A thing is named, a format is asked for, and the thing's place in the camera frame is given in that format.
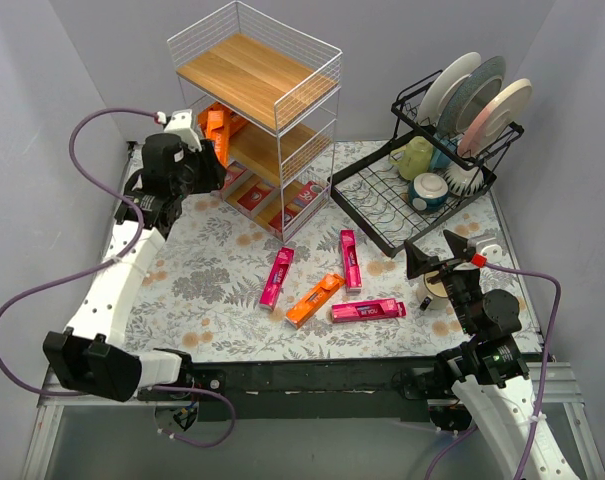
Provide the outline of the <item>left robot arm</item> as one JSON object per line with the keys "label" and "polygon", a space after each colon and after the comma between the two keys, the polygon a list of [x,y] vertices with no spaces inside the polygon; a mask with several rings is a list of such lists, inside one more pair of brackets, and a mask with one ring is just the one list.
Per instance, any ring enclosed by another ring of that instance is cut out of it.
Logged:
{"label": "left robot arm", "polygon": [[43,342],[50,367],[67,390],[116,401],[157,385],[175,400],[194,390],[188,354],[122,348],[138,291],[183,202],[221,189],[226,175],[213,142],[196,133],[191,110],[157,113],[156,120],[163,130],[144,141],[142,166],[125,183],[114,215],[107,268],[96,274],[65,330],[48,333]]}

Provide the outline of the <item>red 3D toothpaste box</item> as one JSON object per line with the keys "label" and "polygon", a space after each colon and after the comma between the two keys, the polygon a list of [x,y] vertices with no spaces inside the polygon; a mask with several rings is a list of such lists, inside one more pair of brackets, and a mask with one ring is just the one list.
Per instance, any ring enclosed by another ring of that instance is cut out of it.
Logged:
{"label": "red 3D toothpaste box", "polygon": [[318,197],[324,187],[315,181],[308,181],[295,190],[295,196],[284,205],[269,221],[268,227],[272,234],[281,235],[282,230],[298,216],[312,201]]}
{"label": "red 3D toothpaste box", "polygon": [[244,182],[246,182],[252,173],[240,162],[234,161],[228,166],[223,188],[220,190],[220,198],[226,200],[234,193]]}

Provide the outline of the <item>orange toothpaste box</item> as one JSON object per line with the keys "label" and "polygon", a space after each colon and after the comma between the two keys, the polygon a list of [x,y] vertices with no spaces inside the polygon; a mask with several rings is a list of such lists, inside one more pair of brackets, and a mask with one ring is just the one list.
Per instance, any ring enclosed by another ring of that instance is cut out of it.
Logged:
{"label": "orange toothpaste box", "polygon": [[326,274],[287,312],[287,321],[300,329],[344,284],[345,279],[340,275]]}
{"label": "orange toothpaste box", "polygon": [[246,118],[242,117],[241,115],[237,114],[236,112],[232,112],[230,114],[230,136],[234,136],[241,129],[243,129],[248,123],[249,123],[249,121]]}
{"label": "orange toothpaste box", "polygon": [[207,130],[208,114],[211,111],[221,111],[221,110],[222,110],[222,105],[219,102],[214,102],[213,104],[211,104],[208,107],[206,107],[205,109],[203,109],[197,115],[197,123],[198,123],[198,126],[200,127],[200,130],[202,133],[205,133]]}
{"label": "orange toothpaste box", "polygon": [[229,163],[230,130],[231,118],[228,111],[217,109],[207,113],[206,138],[213,142],[216,156],[224,167]]}

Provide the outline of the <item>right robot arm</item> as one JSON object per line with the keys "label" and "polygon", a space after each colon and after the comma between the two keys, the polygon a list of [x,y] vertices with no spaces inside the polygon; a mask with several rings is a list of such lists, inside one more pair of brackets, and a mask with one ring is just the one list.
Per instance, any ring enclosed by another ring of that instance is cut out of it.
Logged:
{"label": "right robot arm", "polygon": [[469,412],[506,479],[573,479],[575,473],[542,412],[546,370],[532,381],[514,333],[521,330],[519,302],[503,289],[484,291],[482,268],[492,268],[495,243],[444,233],[449,259],[430,256],[405,241],[407,276],[434,280],[469,340],[435,357],[430,371],[407,387],[435,399],[456,397]]}

